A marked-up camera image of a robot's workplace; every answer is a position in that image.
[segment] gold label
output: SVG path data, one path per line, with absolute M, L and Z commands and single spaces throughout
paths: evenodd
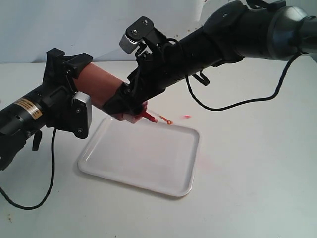
M 41 110 L 35 106 L 34 103 L 25 98 L 20 98 L 19 100 L 15 101 L 14 104 L 23 107 L 33 117 L 34 120 L 43 115 Z

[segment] plastic tray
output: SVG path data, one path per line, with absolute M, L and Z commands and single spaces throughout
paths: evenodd
M 98 177 L 180 197 L 190 192 L 199 133 L 145 119 L 104 119 L 81 153 L 78 167 Z

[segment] white backdrop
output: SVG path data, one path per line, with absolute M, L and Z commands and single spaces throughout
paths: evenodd
M 45 61 L 60 48 L 68 55 L 87 52 L 96 61 L 133 60 L 119 48 L 125 29 L 140 16 L 169 37 L 195 30 L 229 0 L 1 0 L 0 63 Z M 316 0 L 288 5 L 317 15 Z

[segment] black cable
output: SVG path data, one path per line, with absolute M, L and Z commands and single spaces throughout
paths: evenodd
M 55 135 L 56 135 L 56 131 L 57 129 L 55 128 L 53 131 L 53 135 L 52 135 L 52 142 L 51 142 L 51 154 L 52 154 L 52 175 L 51 175 L 51 183 L 49 186 L 49 189 L 45 195 L 45 197 L 43 198 L 43 200 L 36 206 L 32 206 L 32 207 L 25 207 L 25 206 L 21 206 L 15 202 L 13 202 L 9 196 L 4 192 L 4 190 L 0 187 L 0 193 L 4 196 L 4 198 L 8 201 L 8 203 L 10 203 L 12 206 L 23 209 L 23 210 L 34 210 L 39 208 L 40 206 L 42 206 L 44 204 L 44 202 L 46 201 L 46 199 L 49 197 L 49 194 L 51 193 L 52 187 L 53 187 L 53 183 L 54 183 L 54 175 L 55 175 L 55 154 L 54 154 L 54 142 L 55 142 Z
M 168 41 L 173 41 L 175 42 L 181 49 L 181 52 L 183 54 L 183 57 L 184 57 L 184 74 L 185 74 L 185 79 L 186 79 L 186 83 L 187 83 L 187 88 L 189 90 L 189 93 L 190 95 L 192 96 L 192 98 L 200 105 L 202 106 L 203 108 L 209 110 L 209 111 L 215 111 L 215 112 L 219 112 L 219 111 L 224 111 L 224 110 L 227 110 L 227 109 L 230 109 L 230 108 L 233 108 L 233 107 L 237 107 L 237 106 L 240 106 L 240 105 L 243 105 L 243 104 L 246 104 L 246 103 L 253 103 L 253 102 L 262 102 L 262 101 L 269 101 L 269 100 L 272 100 L 274 99 L 278 93 L 279 93 L 279 90 L 281 89 L 281 86 L 282 86 L 282 83 L 284 81 L 284 78 L 286 76 L 286 73 L 289 69 L 289 67 L 291 66 L 291 64 L 294 62 L 295 59 L 297 59 L 298 56 L 300 56 L 302 53 L 301 52 L 298 52 L 296 54 L 294 54 L 291 59 L 288 61 L 288 63 L 286 64 L 283 72 L 282 72 L 282 75 L 280 77 L 280 80 L 277 84 L 277 87 L 276 87 L 276 90 L 274 91 L 274 93 L 269 96 L 269 97 L 265 97 L 265 98 L 254 98 L 254 99 L 248 99 L 248 100 L 245 100 L 245 101 L 242 101 L 242 102 L 239 102 L 239 103 L 235 103 L 235 104 L 232 104 L 232 105 L 229 105 L 229 106 L 226 106 L 226 107 L 223 107 L 223 108 L 210 108 L 208 106 L 206 106 L 205 104 L 203 104 L 194 94 L 193 90 L 192 90 L 192 87 L 190 86 L 190 82 L 189 82 L 189 78 L 188 78 L 188 74 L 187 74 L 187 63 L 186 63 L 186 56 L 185 56 L 185 53 L 184 53 L 184 50 L 183 50 L 183 47 L 181 46 L 181 44 L 178 42 L 178 40 L 176 39 L 173 39 L 173 38 L 168 38 L 167 39 Z

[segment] white tabletop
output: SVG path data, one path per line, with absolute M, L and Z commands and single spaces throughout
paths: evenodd
M 205 70 L 211 83 L 193 82 L 207 105 L 226 106 L 270 95 L 285 62 L 245 59 Z M 125 79 L 135 62 L 102 62 Z M 0 109 L 41 83 L 44 64 L 0 64 Z M 56 176 L 43 207 L 22 211 L 0 197 L 0 236 L 25 238 L 315 238 L 317 237 L 317 65 L 301 57 L 270 102 L 208 112 L 185 81 L 149 101 L 149 107 L 195 127 L 202 138 L 192 191 L 181 199 L 81 173 L 77 158 L 89 139 L 56 135 Z M 94 109 L 90 136 L 104 114 Z M 0 185 L 17 203 L 35 205 L 51 174 L 52 130 L 38 152 L 31 140 L 0 172 Z

